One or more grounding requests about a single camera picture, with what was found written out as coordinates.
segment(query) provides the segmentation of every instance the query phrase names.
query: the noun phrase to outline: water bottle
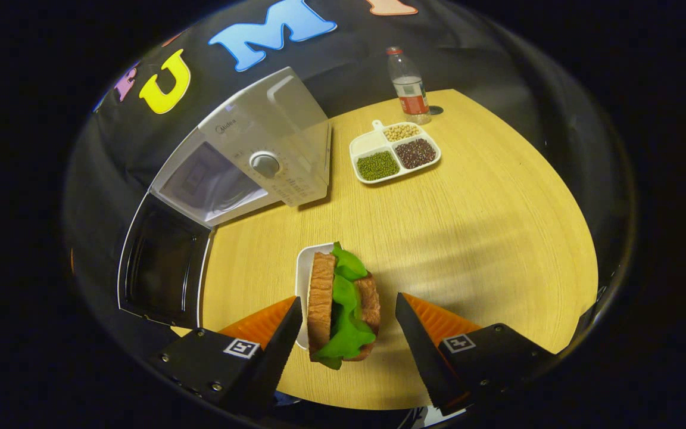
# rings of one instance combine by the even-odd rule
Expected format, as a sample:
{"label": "water bottle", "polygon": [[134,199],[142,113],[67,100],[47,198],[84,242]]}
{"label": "water bottle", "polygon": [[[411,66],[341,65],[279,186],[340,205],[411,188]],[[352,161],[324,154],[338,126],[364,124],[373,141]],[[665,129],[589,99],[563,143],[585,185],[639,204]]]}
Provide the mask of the water bottle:
{"label": "water bottle", "polygon": [[398,46],[386,49],[388,54],[388,74],[390,75],[395,93],[401,101],[401,108],[408,122],[427,124],[431,121],[428,98],[425,97],[425,87],[417,66],[404,55]]}

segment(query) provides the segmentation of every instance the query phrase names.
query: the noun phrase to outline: colorful foam letter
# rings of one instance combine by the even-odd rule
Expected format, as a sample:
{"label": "colorful foam letter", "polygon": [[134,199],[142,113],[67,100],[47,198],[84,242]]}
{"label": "colorful foam letter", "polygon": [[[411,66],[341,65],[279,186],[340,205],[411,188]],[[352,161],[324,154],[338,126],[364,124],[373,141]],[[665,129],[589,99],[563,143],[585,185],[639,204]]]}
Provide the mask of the colorful foam letter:
{"label": "colorful foam letter", "polygon": [[160,46],[161,46],[161,47],[166,47],[166,46],[168,46],[169,43],[171,43],[172,41],[175,41],[176,38],[178,38],[180,35],[182,35],[182,33],[179,33],[178,35],[173,36],[173,38],[170,38],[169,41],[165,42],[164,44],[161,44]]}
{"label": "colorful foam letter", "polygon": [[417,9],[407,6],[399,0],[367,0],[372,5],[370,13],[373,15],[411,15]]}
{"label": "colorful foam letter", "polygon": [[120,95],[118,101],[123,101],[123,98],[129,93],[131,87],[134,86],[134,76],[136,76],[136,64],[134,64],[131,70],[127,71],[126,74],[120,78],[118,83],[115,84],[115,89],[118,90],[118,94]]}
{"label": "colorful foam letter", "polygon": [[185,64],[182,59],[182,52],[184,49],[174,52],[168,60],[163,62],[160,66],[160,70],[169,69],[176,83],[174,84],[174,89],[168,94],[164,94],[160,90],[160,87],[155,82],[158,79],[158,75],[152,75],[151,78],[147,80],[147,83],[139,91],[139,97],[144,98],[147,101],[147,105],[150,109],[157,114],[164,114],[176,106],[179,100],[185,96],[187,88],[190,86],[190,79],[192,77],[189,67]]}
{"label": "colorful foam letter", "polygon": [[291,30],[291,41],[304,41],[324,35],[338,27],[335,22],[325,21],[303,0],[282,0],[274,3],[266,12],[264,24],[234,24],[218,32],[208,44],[220,43],[235,57],[235,70],[244,72],[266,57],[264,51],[253,51],[248,43],[282,49],[283,28]]}

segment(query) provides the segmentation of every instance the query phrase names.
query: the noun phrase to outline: microwave oven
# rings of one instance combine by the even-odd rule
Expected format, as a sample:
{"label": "microwave oven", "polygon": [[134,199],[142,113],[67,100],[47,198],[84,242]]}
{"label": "microwave oven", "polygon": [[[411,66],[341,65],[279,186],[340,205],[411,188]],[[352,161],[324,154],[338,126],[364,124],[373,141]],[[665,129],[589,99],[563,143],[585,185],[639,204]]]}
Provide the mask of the microwave oven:
{"label": "microwave oven", "polygon": [[202,286],[220,223],[283,201],[324,198],[329,119],[285,67],[207,114],[152,180],[118,267],[118,307],[184,328],[202,325]]}

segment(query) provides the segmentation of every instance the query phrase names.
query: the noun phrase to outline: sandwich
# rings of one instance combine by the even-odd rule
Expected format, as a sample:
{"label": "sandwich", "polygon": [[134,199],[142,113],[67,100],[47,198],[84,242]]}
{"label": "sandwich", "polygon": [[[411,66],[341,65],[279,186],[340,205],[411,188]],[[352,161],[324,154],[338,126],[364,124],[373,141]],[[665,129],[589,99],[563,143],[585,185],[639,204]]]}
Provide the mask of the sandwich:
{"label": "sandwich", "polygon": [[381,302],[372,273],[335,242],[331,253],[314,253],[308,280],[308,355],[332,369],[364,360],[381,327]]}

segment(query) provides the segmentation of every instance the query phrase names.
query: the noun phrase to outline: white plate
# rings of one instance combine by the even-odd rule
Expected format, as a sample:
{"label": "white plate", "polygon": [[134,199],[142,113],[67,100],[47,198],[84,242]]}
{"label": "white plate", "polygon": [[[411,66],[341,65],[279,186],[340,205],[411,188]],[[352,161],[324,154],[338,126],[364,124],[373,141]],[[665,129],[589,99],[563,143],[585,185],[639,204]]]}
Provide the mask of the white plate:
{"label": "white plate", "polygon": [[[420,132],[410,136],[409,138],[400,139],[399,141],[388,141],[388,138],[386,138],[386,134],[384,134],[383,130],[386,128],[395,127],[396,125],[413,125],[417,127]],[[419,169],[424,169],[427,166],[432,166],[441,158],[441,149],[438,147],[438,144],[433,141],[433,138],[431,138],[430,134],[426,133],[425,130],[423,130],[422,127],[417,124],[412,124],[412,122],[398,122],[397,124],[384,127],[383,123],[379,120],[373,120],[372,127],[374,128],[373,131],[361,134],[357,138],[353,139],[351,144],[348,145],[348,154],[351,156],[351,165],[354,168],[354,174],[356,174],[356,178],[359,179],[360,182],[367,184],[378,183],[393,179],[394,177],[404,176],[405,174],[412,173]],[[433,147],[433,150],[436,151],[436,157],[429,163],[422,164],[421,166],[417,166],[413,169],[408,169],[404,166],[404,164],[402,164],[401,160],[395,154],[395,148],[400,144],[409,143],[410,141],[419,138],[425,139],[425,141],[427,141],[428,144]],[[370,155],[385,151],[390,152],[395,162],[397,162],[398,173],[393,173],[390,176],[381,177],[380,179],[376,180],[367,180],[362,177],[361,174],[359,174],[359,169],[356,168],[356,162],[359,161],[359,158],[369,157]]]}
{"label": "white plate", "polygon": [[300,296],[300,310],[303,313],[303,322],[300,324],[296,344],[303,350],[308,348],[308,328],[305,324],[305,316],[308,312],[308,278],[311,277],[314,253],[330,253],[334,248],[333,243],[308,246],[298,253],[296,259],[296,296]]}

